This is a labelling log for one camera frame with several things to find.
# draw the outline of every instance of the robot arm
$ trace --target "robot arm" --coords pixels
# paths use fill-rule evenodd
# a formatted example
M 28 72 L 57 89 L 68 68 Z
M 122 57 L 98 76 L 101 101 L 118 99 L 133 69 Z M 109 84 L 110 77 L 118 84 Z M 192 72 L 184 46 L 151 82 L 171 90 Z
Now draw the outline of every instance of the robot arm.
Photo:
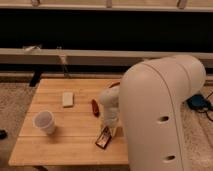
M 205 69 L 196 58 L 141 62 L 123 76 L 119 108 L 131 171 L 188 171 L 180 106 L 199 91 Z

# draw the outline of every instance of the small white block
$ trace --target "small white block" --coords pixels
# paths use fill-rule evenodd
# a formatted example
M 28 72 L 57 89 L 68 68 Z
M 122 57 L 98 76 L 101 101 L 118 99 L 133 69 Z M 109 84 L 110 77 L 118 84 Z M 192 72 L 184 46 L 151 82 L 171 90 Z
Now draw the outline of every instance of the small white block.
M 73 106 L 73 92 L 64 92 L 62 97 L 63 107 L 72 107 Z

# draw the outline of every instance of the floor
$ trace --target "floor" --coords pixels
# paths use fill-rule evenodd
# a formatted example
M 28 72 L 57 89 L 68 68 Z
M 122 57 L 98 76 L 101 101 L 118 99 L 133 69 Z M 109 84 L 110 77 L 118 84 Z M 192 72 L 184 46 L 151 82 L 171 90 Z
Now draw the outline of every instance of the floor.
M 0 77 L 0 128 L 6 129 L 8 138 L 0 140 L 1 171 L 34 171 L 32 167 L 10 167 L 8 160 L 30 105 L 36 87 L 29 87 L 31 75 L 19 77 Z M 213 91 L 213 85 L 202 89 L 206 96 Z M 205 115 L 190 111 L 186 104 L 182 106 L 182 120 L 192 171 L 213 170 L 213 122 Z M 75 166 L 47 167 L 50 171 L 129 171 L 128 166 Z

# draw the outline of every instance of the white cup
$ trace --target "white cup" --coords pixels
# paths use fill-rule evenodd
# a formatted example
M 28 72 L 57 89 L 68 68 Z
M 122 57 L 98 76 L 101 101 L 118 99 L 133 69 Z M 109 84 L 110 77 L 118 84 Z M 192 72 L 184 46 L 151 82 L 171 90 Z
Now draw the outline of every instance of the white cup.
M 33 125 L 46 134 L 52 134 L 55 131 L 55 120 L 52 112 L 41 111 L 36 114 L 33 118 Z

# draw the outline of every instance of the table leg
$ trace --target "table leg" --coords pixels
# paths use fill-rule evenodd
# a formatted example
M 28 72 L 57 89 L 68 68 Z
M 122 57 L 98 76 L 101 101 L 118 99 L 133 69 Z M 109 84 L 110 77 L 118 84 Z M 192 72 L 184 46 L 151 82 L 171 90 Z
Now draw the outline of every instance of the table leg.
M 38 171 L 48 171 L 44 166 L 33 166 L 36 168 Z

